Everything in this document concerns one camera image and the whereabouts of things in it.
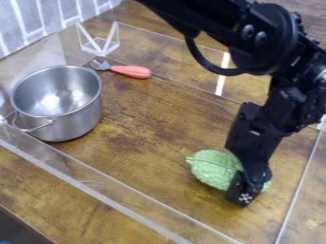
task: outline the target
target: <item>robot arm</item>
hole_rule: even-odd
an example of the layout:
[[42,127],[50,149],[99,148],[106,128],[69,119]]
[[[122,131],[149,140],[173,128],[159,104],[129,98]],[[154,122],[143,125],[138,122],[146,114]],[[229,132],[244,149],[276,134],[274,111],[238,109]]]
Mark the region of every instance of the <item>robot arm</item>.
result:
[[[226,197],[248,206],[272,178],[269,159],[282,138],[325,113],[326,51],[308,37],[300,14],[280,5],[246,0],[138,1],[182,32],[207,70],[226,76],[272,76],[265,105],[242,104],[226,142],[245,169]],[[201,31],[229,47],[237,69],[222,69],[205,59],[194,41]]]

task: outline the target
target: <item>green toy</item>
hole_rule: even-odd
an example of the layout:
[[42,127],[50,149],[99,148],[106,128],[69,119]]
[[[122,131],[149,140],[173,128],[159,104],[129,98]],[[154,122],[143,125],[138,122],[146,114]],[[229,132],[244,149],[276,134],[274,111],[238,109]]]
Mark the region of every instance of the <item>green toy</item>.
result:
[[[209,186],[226,191],[237,171],[244,172],[238,158],[225,152],[202,150],[194,156],[186,158],[191,165],[191,172]],[[264,184],[262,192],[268,191],[272,182]]]

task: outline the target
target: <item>wooden table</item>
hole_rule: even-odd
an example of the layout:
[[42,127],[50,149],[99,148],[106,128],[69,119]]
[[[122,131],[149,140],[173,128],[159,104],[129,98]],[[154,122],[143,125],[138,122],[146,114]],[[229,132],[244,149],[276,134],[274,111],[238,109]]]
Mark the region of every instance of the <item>wooden table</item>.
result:
[[[98,32],[113,20],[181,38],[179,33],[134,1],[123,1],[117,9],[89,21],[89,28]],[[203,36],[199,43],[223,49]],[[202,149],[223,150],[240,105],[201,91],[189,91],[195,95],[181,92],[187,88],[157,76],[151,81],[143,81],[111,72],[99,74],[103,119],[86,136],[66,143],[52,143],[52,147],[238,241],[273,243],[309,161],[317,130],[308,128],[285,139],[272,158],[272,191],[242,209],[225,200],[222,192],[195,179],[185,163],[185,157]],[[234,88],[252,78],[240,76]],[[256,78],[250,84],[250,89],[244,86],[240,100],[249,97],[256,84],[265,88],[268,79]],[[265,94],[265,89],[256,90],[253,97],[258,103]],[[52,241],[173,242],[12,152],[0,148],[0,153],[2,205]]]

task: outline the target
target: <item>black cable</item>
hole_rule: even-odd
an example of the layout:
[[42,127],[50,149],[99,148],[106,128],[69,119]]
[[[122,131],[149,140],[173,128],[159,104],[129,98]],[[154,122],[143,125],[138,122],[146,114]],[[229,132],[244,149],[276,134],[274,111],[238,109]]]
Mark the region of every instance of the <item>black cable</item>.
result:
[[186,40],[186,44],[190,50],[191,55],[194,56],[194,58],[197,59],[197,61],[199,62],[199,64],[211,72],[218,73],[221,75],[225,76],[237,76],[242,73],[245,73],[245,71],[240,68],[237,69],[225,69],[217,65],[214,65],[202,55],[199,48],[197,46],[197,43],[194,41],[194,38],[185,36],[185,40]]

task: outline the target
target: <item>pot handle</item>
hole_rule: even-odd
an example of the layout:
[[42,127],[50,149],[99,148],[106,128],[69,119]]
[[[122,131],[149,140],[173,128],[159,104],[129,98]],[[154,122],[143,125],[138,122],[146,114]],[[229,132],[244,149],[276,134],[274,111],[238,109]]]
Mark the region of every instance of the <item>pot handle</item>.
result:
[[31,129],[23,129],[23,128],[19,128],[16,123],[15,123],[16,122],[16,118],[18,118],[18,112],[15,112],[15,116],[14,116],[14,128],[16,130],[19,130],[20,132],[34,132],[35,130],[51,125],[55,122],[55,120],[47,119],[47,123],[46,124],[43,124],[40,126],[36,126],[35,128],[31,128]]

